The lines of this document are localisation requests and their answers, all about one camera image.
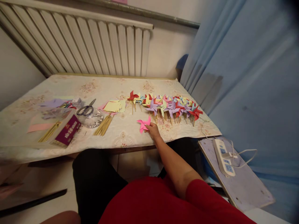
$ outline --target radiator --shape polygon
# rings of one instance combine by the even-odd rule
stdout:
[[[146,76],[152,24],[33,0],[0,0],[0,22],[47,76]]]

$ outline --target red shirt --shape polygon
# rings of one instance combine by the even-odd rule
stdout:
[[[102,223],[255,223],[202,180],[180,199],[170,178],[146,177],[124,187],[107,205]]]

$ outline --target blue curtain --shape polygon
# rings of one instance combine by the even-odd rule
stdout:
[[[292,223],[299,211],[299,40],[276,0],[213,0],[181,84],[276,198],[264,210]],[[242,155],[248,160],[252,155]]]

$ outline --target black pants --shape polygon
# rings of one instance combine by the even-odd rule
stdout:
[[[195,147],[191,138],[167,143],[196,170]],[[164,178],[163,168],[158,177]],[[128,182],[114,170],[108,155],[101,149],[86,149],[73,162],[78,212],[81,223],[97,224],[110,200]]]

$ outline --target power strip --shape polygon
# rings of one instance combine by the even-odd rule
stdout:
[[[230,158],[234,156],[231,152],[227,152],[224,142],[220,139],[213,139],[213,146],[217,156],[220,171],[229,178],[230,176],[236,176],[234,168],[231,166]]]

